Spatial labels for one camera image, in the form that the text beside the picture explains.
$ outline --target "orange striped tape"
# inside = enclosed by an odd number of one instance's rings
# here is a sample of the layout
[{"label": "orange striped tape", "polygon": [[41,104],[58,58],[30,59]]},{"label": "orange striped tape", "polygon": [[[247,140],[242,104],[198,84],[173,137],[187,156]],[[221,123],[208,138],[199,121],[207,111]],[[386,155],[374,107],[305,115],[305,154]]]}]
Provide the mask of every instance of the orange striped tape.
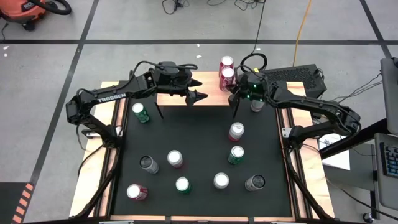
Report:
[{"label": "orange striped tape", "polygon": [[22,196],[19,199],[18,206],[16,208],[15,214],[12,218],[12,223],[22,223],[25,218],[27,207],[30,202],[30,198],[33,193],[33,185],[26,184],[25,189],[22,191]]}]

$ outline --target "green soda can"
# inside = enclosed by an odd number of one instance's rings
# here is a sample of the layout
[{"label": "green soda can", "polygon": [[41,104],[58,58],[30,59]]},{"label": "green soda can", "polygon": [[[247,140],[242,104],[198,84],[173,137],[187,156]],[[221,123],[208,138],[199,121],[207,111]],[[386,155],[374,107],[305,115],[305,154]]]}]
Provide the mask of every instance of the green soda can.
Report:
[{"label": "green soda can", "polygon": [[132,106],[132,111],[138,118],[139,122],[141,123],[146,123],[149,121],[149,115],[147,110],[144,108],[144,105],[142,103],[135,103]]},{"label": "green soda can", "polygon": [[231,164],[238,164],[243,160],[243,148],[241,146],[234,146],[228,156],[228,162]]},{"label": "green soda can", "polygon": [[191,183],[185,177],[180,177],[175,182],[175,186],[181,194],[189,194],[191,192],[192,186]]}]

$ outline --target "white paper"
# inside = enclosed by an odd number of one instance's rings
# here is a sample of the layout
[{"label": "white paper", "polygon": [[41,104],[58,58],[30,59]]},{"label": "white paper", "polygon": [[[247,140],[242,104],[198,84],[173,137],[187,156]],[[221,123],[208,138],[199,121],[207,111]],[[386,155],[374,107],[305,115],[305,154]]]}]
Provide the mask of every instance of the white paper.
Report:
[{"label": "white paper", "polygon": [[[319,142],[319,149],[327,147],[334,142],[340,141],[341,139],[345,138],[345,136],[340,136],[338,134],[327,134],[322,136],[318,140]],[[350,170],[351,167],[349,165],[349,152],[348,150],[341,152],[337,155],[331,156],[327,159],[322,160],[322,163],[328,166],[337,167],[340,169]]]}]

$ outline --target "black table surface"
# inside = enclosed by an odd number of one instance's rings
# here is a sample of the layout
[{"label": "black table surface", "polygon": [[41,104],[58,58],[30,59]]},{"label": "black table surface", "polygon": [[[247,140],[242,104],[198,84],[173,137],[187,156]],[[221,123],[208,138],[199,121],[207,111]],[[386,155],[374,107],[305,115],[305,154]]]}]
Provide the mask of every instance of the black table surface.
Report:
[{"label": "black table surface", "polygon": [[[150,114],[150,121],[141,124],[131,106],[141,102]],[[160,117],[153,98],[131,101],[123,147],[122,167],[113,196],[113,215],[181,215],[229,217],[291,217],[289,189],[280,149],[274,108],[265,106],[254,113],[250,102],[243,101],[235,119],[227,106],[196,106],[162,108]],[[228,139],[234,122],[244,125],[238,142]],[[240,164],[227,161],[233,146],[244,149]],[[183,167],[173,168],[167,154],[178,150]],[[139,166],[139,159],[150,155],[160,169],[155,175]],[[224,172],[229,185],[218,190],[214,176]],[[244,182],[255,174],[266,179],[266,186],[248,192]],[[185,176],[192,184],[188,195],[178,193],[175,181]],[[127,197],[131,184],[148,188],[143,201]]]}]

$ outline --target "soda can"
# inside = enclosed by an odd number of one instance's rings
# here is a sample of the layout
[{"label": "soda can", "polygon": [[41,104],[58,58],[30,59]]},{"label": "soda can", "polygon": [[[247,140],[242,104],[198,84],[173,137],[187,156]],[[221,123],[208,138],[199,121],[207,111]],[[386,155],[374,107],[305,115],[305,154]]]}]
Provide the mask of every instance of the soda can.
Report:
[{"label": "soda can", "polygon": [[192,189],[191,183],[185,177],[178,178],[175,182],[175,187],[181,194],[189,194]]},{"label": "soda can", "polygon": [[263,106],[264,106],[263,101],[252,100],[250,108],[253,112],[259,112]]},{"label": "soda can", "polygon": [[244,183],[244,187],[248,191],[255,191],[262,189],[266,184],[266,180],[262,175],[254,175],[248,178]]},{"label": "soda can", "polygon": [[229,184],[229,177],[225,173],[218,173],[214,176],[213,183],[217,189],[224,189]]},{"label": "soda can", "polygon": [[178,152],[177,150],[171,150],[167,155],[167,161],[175,168],[180,168],[182,166],[181,152]]},{"label": "soda can", "polygon": [[221,76],[221,72],[224,68],[234,68],[234,60],[230,56],[224,56],[220,62],[220,69],[218,69],[218,76]]},{"label": "soda can", "polygon": [[244,126],[240,122],[235,122],[231,125],[231,128],[229,129],[229,140],[231,141],[238,141],[244,132]]},{"label": "soda can", "polygon": [[241,146],[234,146],[228,156],[228,162],[231,164],[238,164],[243,160],[243,148]]},{"label": "soda can", "polygon": [[138,118],[139,122],[141,123],[146,123],[149,121],[149,115],[147,110],[145,109],[144,105],[142,103],[135,103],[132,106],[132,111]]},{"label": "soda can", "polygon": [[150,174],[156,174],[159,171],[159,166],[151,156],[142,156],[139,165]]},{"label": "soda can", "polygon": [[226,86],[232,85],[234,82],[234,70],[232,68],[224,68],[220,75],[220,90],[228,91]]},{"label": "soda can", "polygon": [[133,200],[144,200],[148,196],[148,189],[139,184],[132,184],[127,188],[127,196]]}]

